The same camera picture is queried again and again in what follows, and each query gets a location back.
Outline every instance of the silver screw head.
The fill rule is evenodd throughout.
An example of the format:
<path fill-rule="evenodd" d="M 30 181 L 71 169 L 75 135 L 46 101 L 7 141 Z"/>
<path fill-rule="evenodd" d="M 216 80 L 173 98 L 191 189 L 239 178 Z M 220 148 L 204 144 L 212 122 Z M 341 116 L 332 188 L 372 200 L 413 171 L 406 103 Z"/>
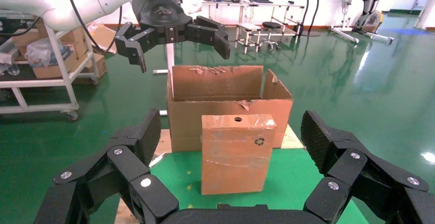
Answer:
<path fill-rule="evenodd" d="M 360 156 L 358 153 L 354 153 L 354 152 L 352 152 L 350 155 L 351 155 L 353 158 L 355 158 L 355 159 L 360 159 L 360 158 L 361 158 L 361 156 Z"/>
<path fill-rule="evenodd" d="M 119 155 L 119 154 L 122 153 L 122 149 L 116 149 L 116 150 L 113 151 L 113 153 L 114 153 L 115 155 Z"/>
<path fill-rule="evenodd" d="M 338 190 L 340 188 L 339 184 L 331 181 L 328 183 L 329 188 L 333 189 L 333 190 Z"/>
<path fill-rule="evenodd" d="M 416 178 L 408 177 L 408 181 L 413 185 L 420 185 L 420 181 Z"/>
<path fill-rule="evenodd" d="M 148 187 L 151 184 L 151 180 L 150 179 L 144 179 L 141 181 L 141 186 L 142 187 Z"/>
<path fill-rule="evenodd" d="M 67 179 L 67 178 L 71 177 L 71 175 L 72 175 L 72 172 L 71 172 L 71 171 L 63 172 L 63 173 L 61 174 L 61 179 Z"/>

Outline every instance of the torn cardboard edge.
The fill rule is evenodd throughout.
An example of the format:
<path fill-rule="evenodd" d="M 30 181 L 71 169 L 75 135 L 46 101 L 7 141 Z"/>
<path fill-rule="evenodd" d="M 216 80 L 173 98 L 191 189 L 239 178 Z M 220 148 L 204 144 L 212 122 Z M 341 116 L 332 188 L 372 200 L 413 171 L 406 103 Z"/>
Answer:
<path fill-rule="evenodd" d="M 204 67 L 204 66 L 190 66 L 191 71 L 195 71 L 199 75 L 207 75 L 208 73 L 213 73 L 215 75 L 220 75 L 225 72 L 235 72 L 240 70 L 239 66 L 218 66 L 218 67 Z"/>

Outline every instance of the plastic bag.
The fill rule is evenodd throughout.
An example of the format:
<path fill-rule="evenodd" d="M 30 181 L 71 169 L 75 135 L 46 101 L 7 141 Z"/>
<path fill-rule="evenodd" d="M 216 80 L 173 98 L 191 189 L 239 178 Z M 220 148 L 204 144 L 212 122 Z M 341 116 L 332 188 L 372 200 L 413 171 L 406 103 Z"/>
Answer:
<path fill-rule="evenodd" d="M 62 51 L 63 46 L 60 40 L 57 40 L 57 46 Z M 39 39 L 27 46 L 27 52 L 24 56 L 29 64 L 35 67 L 47 67 L 52 65 L 50 63 L 51 55 L 53 53 L 53 46 L 49 38 Z"/>

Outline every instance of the box flap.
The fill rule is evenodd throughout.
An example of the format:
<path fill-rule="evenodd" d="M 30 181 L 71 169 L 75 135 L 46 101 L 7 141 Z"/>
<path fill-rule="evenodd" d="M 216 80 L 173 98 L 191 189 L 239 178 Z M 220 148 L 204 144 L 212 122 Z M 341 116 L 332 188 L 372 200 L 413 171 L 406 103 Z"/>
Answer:
<path fill-rule="evenodd" d="M 259 96 L 263 66 L 174 66 L 174 97 Z"/>
<path fill-rule="evenodd" d="M 270 69 L 266 73 L 263 99 L 292 99 L 290 92 Z"/>

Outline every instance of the black hose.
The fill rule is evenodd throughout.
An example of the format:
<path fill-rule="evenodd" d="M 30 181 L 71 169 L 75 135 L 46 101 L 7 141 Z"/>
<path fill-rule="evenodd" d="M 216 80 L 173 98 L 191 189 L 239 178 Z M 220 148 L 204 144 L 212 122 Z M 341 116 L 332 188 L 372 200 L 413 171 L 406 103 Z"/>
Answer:
<path fill-rule="evenodd" d="M 312 25 L 314 24 L 315 15 L 317 14 L 317 10 L 318 9 L 319 9 L 319 0 L 317 0 L 317 5 L 315 7 L 315 12 L 314 12 L 313 20 L 311 21 L 310 28 L 308 29 L 308 36 L 310 36 L 311 28 L 312 28 Z"/>
<path fill-rule="evenodd" d="M 120 7 L 120 19 L 118 21 L 118 28 L 116 29 L 116 32 L 118 33 L 118 31 L 121 28 L 121 20 L 122 20 L 122 5 Z M 113 43 L 115 43 L 115 38 L 113 38 L 112 42 L 110 43 L 109 47 L 107 47 L 106 53 L 109 52 L 110 48 L 112 48 Z"/>
<path fill-rule="evenodd" d="M 36 18 L 33 21 L 32 25 L 30 25 L 30 27 L 28 27 L 24 32 L 21 32 L 21 33 L 0 33 L 0 36 L 14 37 L 14 36 L 20 36 L 20 35 L 26 34 L 27 32 L 30 31 L 30 29 L 32 29 L 36 25 L 36 23 L 39 21 L 39 19 L 41 19 L 41 18 L 40 17 Z"/>
<path fill-rule="evenodd" d="M 78 13 L 77 7 L 75 6 L 74 0 L 69 0 L 71 2 L 71 6 L 72 9 L 75 12 L 75 15 L 77 16 L 78 21 L 80 22 L 80 24 L 83 27 L 83 30 L 85 31 L 85 33 L 88 35 L 88 37 L 91 39 L 91 41 L 94 43 L 95 47 L 99 50 L 99 51 L 103 51 L 98 44 L 95 42 L 94 38 L 91 36 L 91 34 L 88 31 L 88 28 L 86 27 L 85 23 L 82 20 L 82 17 L 80 16 L 80 14 Z"/>
<path fill-rule="evenodd" d="M 305 7 L 304 17 L 302 18 L 302 25 L 304 25 L 305 17 L 307 16 L 308 6 L 310 5 L 310 0 L 307 0 L 307 6 Z"/>

